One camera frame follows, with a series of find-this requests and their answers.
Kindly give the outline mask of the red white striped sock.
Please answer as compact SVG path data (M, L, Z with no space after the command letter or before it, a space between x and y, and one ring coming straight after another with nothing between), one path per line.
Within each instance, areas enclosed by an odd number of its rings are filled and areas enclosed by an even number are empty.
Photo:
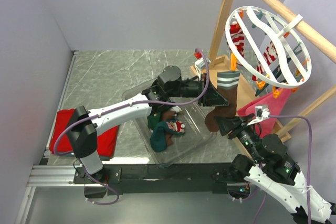
M229 27L231 39L236 46L238 52L243 57L245 47L245 35L237 22L232 22Z

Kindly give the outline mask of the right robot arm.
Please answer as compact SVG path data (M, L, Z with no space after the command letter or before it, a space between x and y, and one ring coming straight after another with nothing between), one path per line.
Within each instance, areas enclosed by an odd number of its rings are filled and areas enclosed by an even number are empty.
M231 162L232 179L263 190L281 203L296 223L330 223L335 204L324 200L308 184L307 175L288 155L277 134L262 135L260 123L251 124L253 116L215 117L221 135L237 138L249 153L239 154Z

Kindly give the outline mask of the green dotted duck sock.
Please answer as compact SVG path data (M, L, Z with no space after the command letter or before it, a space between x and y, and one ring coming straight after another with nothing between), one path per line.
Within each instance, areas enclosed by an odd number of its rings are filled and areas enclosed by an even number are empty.
M182 109L179 106L171 107L168 110L173 110L173 111L176 112L175 118L177 117L178 113L182 112ZM162 112L158 112L158 113L155 113L153 115L149 115L147 117L147 122L148 122L148 128L149 129L154 130L154 128L156 127L156 125L161 122L160 121L161 114L162 114Z

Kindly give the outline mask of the brown sock grey cuff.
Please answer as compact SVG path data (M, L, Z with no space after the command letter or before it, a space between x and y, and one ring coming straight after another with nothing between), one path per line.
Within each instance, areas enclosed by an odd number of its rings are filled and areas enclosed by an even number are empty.
M172 119L174 119L176 116L176 112L173 110L167 110L162 112L161 114L161 118L160 121L171 121ZM173 134L169 133L169 132L165 132L164 136L165 136L165 142L166 142L166 146L170 146L173 144L171 137Z

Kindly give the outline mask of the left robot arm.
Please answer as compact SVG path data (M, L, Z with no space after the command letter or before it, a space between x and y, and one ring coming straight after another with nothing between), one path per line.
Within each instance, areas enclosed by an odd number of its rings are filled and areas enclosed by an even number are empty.
M97 151L99 135L124 122L168 110L176 105L171 98L190 98L202 106L228 105L208 74L183 80L179 67L168 66L150 87L130 99L91 111L77 107L67 124L66 136L75 157L85 167L87 178L99 183L105 176Z

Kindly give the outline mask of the teal santa sock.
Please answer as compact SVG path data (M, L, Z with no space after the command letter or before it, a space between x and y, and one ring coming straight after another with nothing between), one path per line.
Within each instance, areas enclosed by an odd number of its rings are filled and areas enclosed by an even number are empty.
M167 149L164 136L165 132L181 136L185 133L185 124L177 119L158 123L150 137L150 145L155 152L162 152Z

